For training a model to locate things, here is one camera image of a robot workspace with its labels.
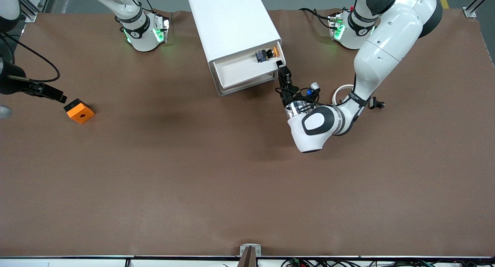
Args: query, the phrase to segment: green led light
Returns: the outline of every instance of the green led light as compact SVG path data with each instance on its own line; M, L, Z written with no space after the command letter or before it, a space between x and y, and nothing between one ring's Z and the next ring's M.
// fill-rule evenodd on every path
M160 31L160 30L157 30L157 29L154 29L153 28L153 31L154 31L154 34L155 34L155 37L156 37L156 40L161 43L163 42L164 38L163 38L163 32Z
M128 41L129 43L131 43L131 39L129 39L129 35L127 34L127 31L125 31L125 29L124 29L124 34L125 34L125 36L127 37L127 41Z
M345 30L345 25L342 24L340 27L335 31L335 39L340 40L342 38L342 33Z

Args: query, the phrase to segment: white box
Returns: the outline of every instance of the white box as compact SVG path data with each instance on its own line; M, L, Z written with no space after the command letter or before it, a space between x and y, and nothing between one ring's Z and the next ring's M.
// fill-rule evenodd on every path
M277 29L261 0L189 0L218 94L224 96L277 78L285 65ZM275 48L258 63L255 53Z

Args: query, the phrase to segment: metal clamp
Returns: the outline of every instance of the metal clamp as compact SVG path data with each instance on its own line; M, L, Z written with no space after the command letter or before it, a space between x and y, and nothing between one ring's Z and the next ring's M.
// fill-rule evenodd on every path
M19 0L21 12L26 17L26 22L35 22L38 13L41 12L30 0Z
M478 9L485 0L474 0L469 6L463 7L464 15L467 18L476 18L476 9Z
M261 256L261 245L258 244L244 244L240 247L241 259L237 264L237 267L256 267L256 258Z
M261 256L261 245L260 244L243 244L241 245L241 247L239 248L239 256L242 257L242 255L244 254L244 251L246 251L246 249L249 249L249 247L252 246L253 249L254 249L254 254L256 257L260 257Z

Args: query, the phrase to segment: orange block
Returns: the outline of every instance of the orange block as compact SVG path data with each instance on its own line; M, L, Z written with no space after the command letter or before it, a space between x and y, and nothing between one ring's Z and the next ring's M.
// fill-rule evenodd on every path
M64 110L72 120L80 124L83 124L85 121L88 121L94 116L94 112L89 108L89 106L78 98L64 106Z

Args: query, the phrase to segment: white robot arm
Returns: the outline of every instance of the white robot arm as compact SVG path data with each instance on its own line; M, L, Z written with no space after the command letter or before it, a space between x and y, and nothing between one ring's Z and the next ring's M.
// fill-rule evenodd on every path
M20 16L19 0L0 0L0 33L14 29Z
M381 22L374 29L378 17ZM332 135L348 133L373 92L416 40L438 25L442 6L438 0L357 0L353 11L338 18L334 39L345 47L360 48L354 59L354 88L343 103L316 106L319 87L311 86L303 96L290 82L288 69L279 67L279 93L288 124L297 148L304 153L322 149Z
M124 27L127 41L138 51L154 50L166 43L169 19L136 4L134 0L98 0Z

